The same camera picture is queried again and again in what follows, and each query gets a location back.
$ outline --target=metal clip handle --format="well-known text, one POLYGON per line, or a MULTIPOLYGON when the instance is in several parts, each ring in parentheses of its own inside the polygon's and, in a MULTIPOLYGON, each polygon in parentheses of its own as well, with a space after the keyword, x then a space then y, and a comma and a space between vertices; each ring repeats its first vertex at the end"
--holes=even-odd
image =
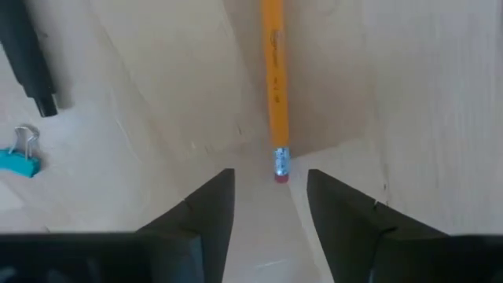
POLYGON ((18 147, 19 142, 21 140, 21 131, 23 130, 31 133, 30 137, 26 139, 25 151, 24 151, 24 158, 30 159, 32 157, 32 152, 33 148, 35 147, 35 143, 37 139, 39 139, 40 133, 35 128, 26 125, 21 125, 14 128, 14 132, 16 133, 16 139, 14 140, 14 144, 9 149, 9 154, 12 154, 14 150, 16 150, 16 148, 18 147))

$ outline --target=blue binder clip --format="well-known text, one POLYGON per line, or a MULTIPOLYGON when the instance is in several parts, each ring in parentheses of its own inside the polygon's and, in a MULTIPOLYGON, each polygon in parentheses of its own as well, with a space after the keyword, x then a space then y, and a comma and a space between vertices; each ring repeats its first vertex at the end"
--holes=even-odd
POLYGON ((37 130, 27 126, 18 126, 14 130, 16 132, 16 141, 14 144, 8 149, 0 149, 0 168, 31 178, 40 171, 40 159, 33 157, 31 154, 35 142, 39 138, 39 133, 37 130), (21 140, 20 132, 22 130, 31 133, 31 136, 26 140, 24 153, 17 149, 21 140))

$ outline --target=pencil eraser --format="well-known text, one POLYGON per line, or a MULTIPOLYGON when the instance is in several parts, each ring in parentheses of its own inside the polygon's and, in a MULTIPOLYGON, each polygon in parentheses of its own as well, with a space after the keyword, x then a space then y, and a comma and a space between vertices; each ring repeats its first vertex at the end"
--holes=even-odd
POLYGON ((274 175, 274 179, 276 180, 276 182, 280 184, 285 184, 286 182, 288 182, 288 175, 283 176, 274 175))

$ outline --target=wooden surface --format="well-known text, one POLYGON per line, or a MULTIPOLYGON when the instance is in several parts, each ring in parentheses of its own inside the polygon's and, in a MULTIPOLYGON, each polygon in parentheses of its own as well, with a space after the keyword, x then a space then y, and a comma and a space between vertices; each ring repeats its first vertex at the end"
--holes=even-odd
POLYGON ((316 167, 447 233, 503 233, 498 0, 285 1, 289 191, 272 182, 259 1, 29 4, 61 114, 38 118, 0 58, 0 143, 31 123, 44 159, 33 180, 0 172, 1 227, 134 230, 235 167, 226 280, 330 282, 316 167))

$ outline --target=yellow pencil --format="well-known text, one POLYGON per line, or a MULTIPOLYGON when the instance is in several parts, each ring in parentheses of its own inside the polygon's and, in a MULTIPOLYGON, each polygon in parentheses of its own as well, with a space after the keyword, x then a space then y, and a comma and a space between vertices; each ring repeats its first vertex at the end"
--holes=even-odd
POLYGON ((275 178, 278 182, 287 182, 290 172, 290 150, 283 1, 262 0, 262 16, 275 178))

